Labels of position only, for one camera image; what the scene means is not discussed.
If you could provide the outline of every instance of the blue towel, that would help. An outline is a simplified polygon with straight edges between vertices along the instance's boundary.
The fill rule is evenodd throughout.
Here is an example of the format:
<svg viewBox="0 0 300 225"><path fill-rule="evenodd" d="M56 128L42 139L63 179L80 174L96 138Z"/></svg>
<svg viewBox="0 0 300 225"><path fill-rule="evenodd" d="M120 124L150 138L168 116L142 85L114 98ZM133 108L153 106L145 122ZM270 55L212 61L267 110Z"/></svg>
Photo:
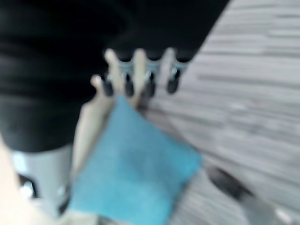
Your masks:
<svg viewBox="0 0 300 225"><path fill-rule="evenodd" d="M70 209L133 225L165 225L200 165L193 148L161 132L118 97L74 183Z"/></svg>

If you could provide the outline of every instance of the blue cloth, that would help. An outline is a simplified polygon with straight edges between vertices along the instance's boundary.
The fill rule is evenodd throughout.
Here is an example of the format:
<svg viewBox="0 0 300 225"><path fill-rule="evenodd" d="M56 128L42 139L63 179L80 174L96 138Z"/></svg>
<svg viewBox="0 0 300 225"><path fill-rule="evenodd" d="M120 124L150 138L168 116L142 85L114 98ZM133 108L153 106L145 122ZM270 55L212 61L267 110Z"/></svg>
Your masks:
<svg viewBox="0 0 300 225"><path fill-rule="evenodd" d="M70 209L133 225L164 225L200 165L194 149L161 132L119 97L74 183Z"/></svg>

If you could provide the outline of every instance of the wooden floor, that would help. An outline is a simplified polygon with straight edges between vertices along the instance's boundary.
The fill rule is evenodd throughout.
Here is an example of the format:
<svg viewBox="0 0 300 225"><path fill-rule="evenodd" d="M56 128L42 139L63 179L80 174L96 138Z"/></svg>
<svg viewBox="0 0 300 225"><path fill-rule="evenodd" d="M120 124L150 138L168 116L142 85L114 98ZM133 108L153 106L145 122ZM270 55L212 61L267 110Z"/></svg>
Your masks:
<svg viewBox="0 0 300 225"><path fill-rule="evenodd" d="M300 220L300 1L233 0L174 96L165 90L171 61L168 51L145 116ZM172 221L247 224L203 179Z"/></svg>

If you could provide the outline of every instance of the microfiber towel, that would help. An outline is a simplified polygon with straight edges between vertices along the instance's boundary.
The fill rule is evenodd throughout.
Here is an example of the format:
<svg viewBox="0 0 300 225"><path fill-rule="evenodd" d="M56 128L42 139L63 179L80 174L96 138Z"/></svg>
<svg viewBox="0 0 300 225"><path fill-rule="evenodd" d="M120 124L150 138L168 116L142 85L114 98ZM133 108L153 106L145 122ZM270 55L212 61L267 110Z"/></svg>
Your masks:
<svg viewBox="0 0 300 225"><path fill-rule="evenodd" d="M157 129L120 96L74 182L69 209L132 225L165 225L201 159L193 148Z"/></svg>

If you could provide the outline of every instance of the striped floor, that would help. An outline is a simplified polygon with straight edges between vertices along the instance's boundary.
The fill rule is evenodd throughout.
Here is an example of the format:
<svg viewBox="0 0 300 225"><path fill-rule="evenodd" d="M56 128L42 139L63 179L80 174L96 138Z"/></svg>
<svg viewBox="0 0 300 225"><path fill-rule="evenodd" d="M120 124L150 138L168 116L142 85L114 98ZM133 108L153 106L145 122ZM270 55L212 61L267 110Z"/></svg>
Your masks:
<svg viewBox="0 0 300 225"><path fill-rule="evenodd" d="M171 61L142 113L300 220L300 1L233 0L174 96ZM205 180L199 172L170 224L246 225Z"/></svg>

